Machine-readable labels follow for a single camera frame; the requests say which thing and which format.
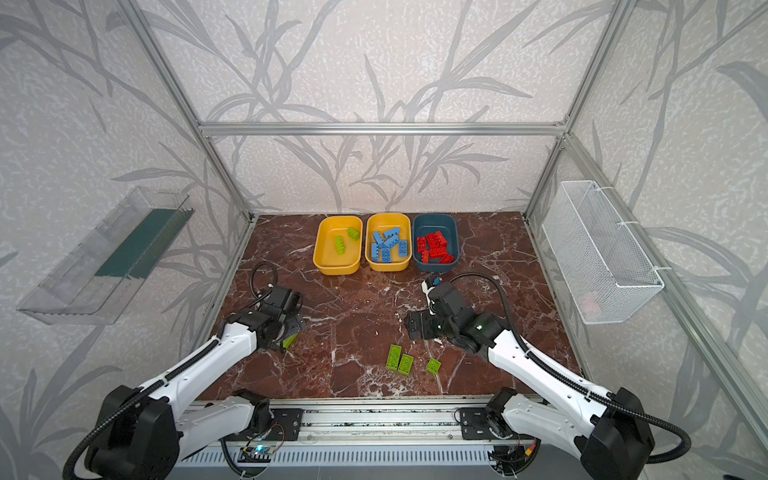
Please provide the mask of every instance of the dark blue plastic container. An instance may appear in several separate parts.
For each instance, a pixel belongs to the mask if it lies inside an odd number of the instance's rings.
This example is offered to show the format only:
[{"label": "dark blue plastic container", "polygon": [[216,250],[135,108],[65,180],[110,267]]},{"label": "dark blue plastic container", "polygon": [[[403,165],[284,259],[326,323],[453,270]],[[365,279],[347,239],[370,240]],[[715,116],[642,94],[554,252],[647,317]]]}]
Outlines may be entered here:
[{"label": "dark blue plastic container", "polygon": [[[412,231],[412,245],[413,245],[413,261],[416,263],[416,268],[422,272],[437,272],[445,273],[451,270],[458,262],[458,231],[456,230],[456,220],[453,217],[446,214],[420,214],[416,215],[413,219]],[[448,241],[446,247],[448,253],[453,257],[451,263],[423,263],[422,254],[418,253],[418,247],[416,246],[416,238],[424,237],[427,233],[434,233],[436,231],[442,232],[442,235]]]}]

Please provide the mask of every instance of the yellow plastic container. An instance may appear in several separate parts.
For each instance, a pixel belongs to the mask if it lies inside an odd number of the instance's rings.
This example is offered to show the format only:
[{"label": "yellow plastic container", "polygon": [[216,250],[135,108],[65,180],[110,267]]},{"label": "yellow plastic container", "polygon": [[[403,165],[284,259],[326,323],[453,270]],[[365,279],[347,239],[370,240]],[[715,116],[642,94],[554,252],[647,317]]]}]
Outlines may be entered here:
[{"label": "yellow plastic container", "polygon": [[[360,239],[353,240],[346,232],[348,228],[360,232]],[[336,237],[344,241],[346,251],[339,255],[336,252]],[[338,215],[328,217],[320,222],[315,240],[315,253],[312,261],[324,275],[351,275],[360,268],[360,253],[362,252],[362,220],[353,215]]]},{"label": "yellow plastic container", "polygon": [[[380,263],[371,260],[371,244],[375,243],[373,232],[384,233],[390,228],[400,227],[400,240],[408,242],[408,255],[401,257],[397,246],[392,248],[392,262]],[[403,214],[375,214],[371,215],[366,225],[366,260],[371,268],[377,272],[399,272],[408,267],[413,255],[411,248],[411,219]]]}]

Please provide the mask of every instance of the leaf pattern wallpaper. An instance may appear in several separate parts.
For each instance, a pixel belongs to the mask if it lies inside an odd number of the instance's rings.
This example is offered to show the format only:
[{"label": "leaf pattern wallpaper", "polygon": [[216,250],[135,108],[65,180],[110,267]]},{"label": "leaf pattern wallpaper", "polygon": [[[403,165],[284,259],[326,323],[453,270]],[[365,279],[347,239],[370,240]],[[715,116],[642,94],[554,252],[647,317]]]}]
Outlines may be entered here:
[{"label": "leaf pattern wallpaper", "polygon": [[[767,14],[764,0],[638,2],[576,127],[764,393]],[[651,412],[692,435],[692,455],[649,465],[649,478],[768,478],[768,458],[662,298],[625,323],[581,322],[541,222],[558,182],[582,179],[565,156],[533,216],[534,235],[592,378],[642,391]]]},{"label": "leaf pattern wallpaper", "polygon": [[[552,122],[614,0],[140,4],[207,122]],[[253,211],[331,213],[522,210],[554,139],[214,142]]]},{"label": "leaf pattern wallpaper", "polygon": [[[173,365],[247,219],[111,2],[0,5],[0,477],[61,477],[104,395]],[[114,325],[49,326],[24,296],[137,185],[195,209]]]}]

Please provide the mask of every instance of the marble surface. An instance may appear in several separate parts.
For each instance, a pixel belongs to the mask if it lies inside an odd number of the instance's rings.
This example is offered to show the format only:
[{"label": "marble surface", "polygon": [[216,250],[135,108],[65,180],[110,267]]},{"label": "marble surface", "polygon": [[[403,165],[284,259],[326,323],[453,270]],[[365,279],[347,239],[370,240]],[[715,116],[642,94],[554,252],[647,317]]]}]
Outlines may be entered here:
[{"label": "marble surface", "polygon": [[[447,274],[479,271],[498,275],[517,315],[522,335],[552,358],[579,372],[519,213],[453,214],[461,256]],[[236,389],[270,398],[492,394],[502,386],[531,390],[519,380],[444,341],[412,342],[402,324],[410,310],[425,308],[420,283],[425,274],[413,262],[402,272],[371,270],[365,258],[353,275],[324,276],[312,255],[324,215],[262,216],[220,313],[220,321],[253,298],[251,268],[261,260],[278,265],[279,284],[304,295],[308,324],[287,354],[254,353],[240,361],[200,396],[223,399]],[[258,287],[269,281],[257,273]],[[501,315],[498,294],[482,279],[457,280],[476,310]],[[386,368],[389,346],[414,357],[410,376]],[[430,358],[439,374],[426,372]]]}]

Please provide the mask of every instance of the white metal basket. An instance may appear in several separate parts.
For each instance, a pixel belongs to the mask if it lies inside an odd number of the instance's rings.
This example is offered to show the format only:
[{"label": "white metal basket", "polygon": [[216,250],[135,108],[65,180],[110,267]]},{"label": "white metal basket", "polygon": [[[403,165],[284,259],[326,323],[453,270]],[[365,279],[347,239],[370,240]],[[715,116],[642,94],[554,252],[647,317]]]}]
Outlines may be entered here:
[{"label": "white metal basket", "polygon": [[664,288],[656,267],[592,180],[560,183],[542,225],[584,323],[619,323]]}]

